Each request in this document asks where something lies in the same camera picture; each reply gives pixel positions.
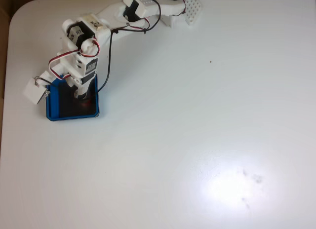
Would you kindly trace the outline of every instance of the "red wire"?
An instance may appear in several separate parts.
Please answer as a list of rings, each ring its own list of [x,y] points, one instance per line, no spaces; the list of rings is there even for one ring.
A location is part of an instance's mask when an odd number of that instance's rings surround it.
[[[150,27],[150,22],[148,21],[148,19],[147,18],[144,18],[145,20],[146,20],[146,22],[148,23],[148,28]]]
[[[184,10],[183,10],[183,12],[182,13],[185,13],[186,12],[186,8],[187,8],[187,4],[186,4],[186,2],[183,0],[183,3],[184,3]]]
[[[93,57],[96,57],[100,53],[100,46],[99,46],[98,42],[96,40],[93,40],[92,43],[98,47],[98,52],[95,55],[85,55],[82,53],[82,50],[80,50],[80,53],[83,57],[93,58]]]
[[[147,18],[144,18],[146,20],[146,22],[148,23],[148,28],[150,27],[150,22],[148,21]],[[132,25],[129,25],[131,28],[135,28],[135,29],[140,29],[140,30],[146,30],[148,28],[141,28],[141,27],[135,27],[135,26],[132,26]]]
[[[77,50],[73,50],[73,51],[68,51],[68,52],[66,52],[66,53],[63,53],[63,54],[61,54],[61,55],[58,55],[58,56],[52,58],[52,59],[48,62],[48,65],[49,65],[50,70],[53,72],[53,74],[54,74],[58,79],[66,79],[66,78],[70,77],[71,75],[70,75],[70,74],[67,74],[67,75],[65,75],[65,76],[63,76],[63,77],[60,77],[60,76],[51,68],[50,63],[52,63],[53,61],[55,61],[55,60],[57,60],[57,59],[59,59],[59,58],[61,58],[61,57],[67,56],[67,55],[69,55],[69,54],[72,54],[72,53],[78,52],[78,51],[79,51],[78,49],[77,49]]]

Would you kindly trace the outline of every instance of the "blue component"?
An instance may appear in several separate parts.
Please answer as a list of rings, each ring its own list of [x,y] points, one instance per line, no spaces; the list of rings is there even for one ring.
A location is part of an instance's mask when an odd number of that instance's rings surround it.
[[[59,85],[66,83],[66,80],[59,80],[56,79],[53,84],[56,85],[48,85],[47,89],[50,91],[49,96],[46,98],[46,117],[51,121],[57,121],[57,120],[67,120],[67,119],[82,119],[82,118],[92,118],[97,117],[99,115],[99,97],[98,94],[95,95],[95,103],[92,104],[93,108],[95,108],[95,113],[89,114],[89,115],[80,115],[78,112],[76,112],[73,116],[68,117],[60,117],[60,100],[59,100]],[[98,90],[98,79],[97,76],[94,78],[94,91],[96,92]]]

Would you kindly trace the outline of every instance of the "black wire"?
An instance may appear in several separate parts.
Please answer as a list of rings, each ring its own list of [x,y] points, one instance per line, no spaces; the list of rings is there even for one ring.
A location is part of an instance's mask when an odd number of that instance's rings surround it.
[[[113,31],[115,30],[115,31],[129,31],[129,32],[137,32],[137,33],[146,33],[148,31],[150,31],[151,29],[153,29],[157,25],[157,23],[159,22],[159,20],[161,18],[161,7],[160,7],[160,4],[156,0],[152,0],[152,1],[155,2],[158,5],[159,17],[158,17],[157,21],[155,22],[155,24],[151,28],[143,29],[143,30],[132,30],[132,29],[116,28],[116,29],[113,29]]]
[[[107,84],[109,77],[110,77],[110,67],[111,67],[111,50],[112,50],[112,37],[113,37],[113,33],[119,33],[119,31],[129,31],[129,32],[144,32],[146,33],[147,31],[150,31],[151,29],[153,29],[157,23],[159,22],[160,18],[161,18],[161,7],[160,4],[156,1],[156,0],[152,0],[153,2],[155,2],[158,5],[159,8],[159,17],[157,19],[157,21],[155,22],[155,24],[151,27],[151,28],[147,28],[144,30],[132,30],[132,29],[125,29],[128,26],[125,27],[120,27],[120,28],[114,28],[111,30],[111,36],[110,36],[110,44],[109,44],[109,64],[108,64],[108,74],[107,74],[107,78],[105,79],[103,85],[89,98],[86,99],[78,99],[79,101],[88,101],[89,99],[95,97],[103,88],[104,86]]]
[[[180,16],[181,14],[184,14],[185,13],[185,11],[182,11],[181,13],[179,13],[178,15],[173,15],[174,17],[178,17],[178,16]]]
[[[42,77],[36,77],[36,79],[43,80],[43,81],[49,83],[50,85],[52,85],[52,86],[54,86],[54,87],[57,87],[55,84],[53,84],[52,82],[50,82],[50,81],[48,81],[48,80],[46,80],[46,79],[44,79],[44,78],[42,78]]]
[[[110,45],[109,45],[109,63],[108,63],[108,74],[107,74],[107,78],[105,79],[103,85],[98,89],[98,91],[96,91],[96,93],[94,94],[94,96],[96,94],[98,94],[102,88],[104,88],[104,86],[107,84],[109,77],[110,77],[110,68],[111,68],[111,50],[112,50],[112,37],[113,37],[113,32],[111,32],[111,36],[110,36]]]

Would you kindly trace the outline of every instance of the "black servo motor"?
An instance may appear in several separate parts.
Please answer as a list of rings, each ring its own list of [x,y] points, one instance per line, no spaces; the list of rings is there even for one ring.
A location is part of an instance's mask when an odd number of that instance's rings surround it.
[[[94,36],[94,32],[83,22],[77,22],[67,29],[68,38],[80,49],[82,43]]]

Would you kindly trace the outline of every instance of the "smudge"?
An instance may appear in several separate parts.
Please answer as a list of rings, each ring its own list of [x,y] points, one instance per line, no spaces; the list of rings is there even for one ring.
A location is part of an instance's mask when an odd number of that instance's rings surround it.
[[[245,206],[247,207],[248,210],[250,210],[250,206],[247,203],[247,199],[246,198],[241,198],[241,200],[243,201],[243,203],[245,204]]]
[[[259,175],[256,175],[254,174],[252,176],[252,179],[254,182],[256,182],[257,184],[261,184],[263,182],[263,177],[262,176],[259,176]]]

